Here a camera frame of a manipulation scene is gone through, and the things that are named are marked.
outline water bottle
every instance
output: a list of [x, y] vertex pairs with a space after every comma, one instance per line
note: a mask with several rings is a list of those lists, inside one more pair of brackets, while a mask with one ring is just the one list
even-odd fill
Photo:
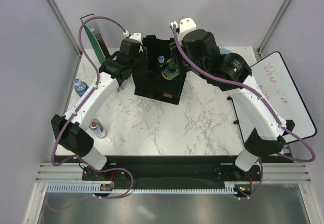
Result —
[[74, 89], [80, 97], [82, 97], [83, 94], [85, 94], [88, 88], [89, 86], [87, 85], [86, 82], [81, 81], [78, 78], [74, 80]]

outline wall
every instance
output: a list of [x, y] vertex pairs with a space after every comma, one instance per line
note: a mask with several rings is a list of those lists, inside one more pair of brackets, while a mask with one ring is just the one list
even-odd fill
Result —
[[[170, 23], [183, 16], [211, 31], [221, 46], [260, 45], [284, 0], [55, 0], [74, 37], [80, 17], [90, 13], [120, 22], [130, 33], [172, 36]], [[117, 48], [117, 26], [100, 22], [108, 47]]]
[[77, 55], [45, 0], [0, 0], [0, 223], [22, 223]]
[[[316, 160], [307, 164], [324, 210], [324, 0], [293, 0], [263, 52], [280, 51], [312, 115], [318, 134], [307, 141]], [[294, 156], [309, 158], [300, 143], [291, 145]]]

